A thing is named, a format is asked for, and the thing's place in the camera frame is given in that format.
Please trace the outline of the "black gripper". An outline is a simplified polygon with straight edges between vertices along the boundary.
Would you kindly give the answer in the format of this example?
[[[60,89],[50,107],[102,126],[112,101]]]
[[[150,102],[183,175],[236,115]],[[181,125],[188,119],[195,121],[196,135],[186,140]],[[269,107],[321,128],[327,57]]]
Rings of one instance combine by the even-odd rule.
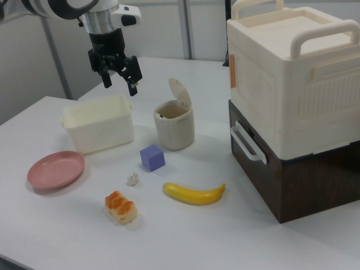
[[[88,51],[91,68],[98,73],[105,88],[112,86],[110,71],[118,73],[128,82],[129,95],[138,93],[138,81],[142,79],[141,69],[136,56],[125,55],[125,41],[121,29],[105,34],[89,35],[92,49]]]

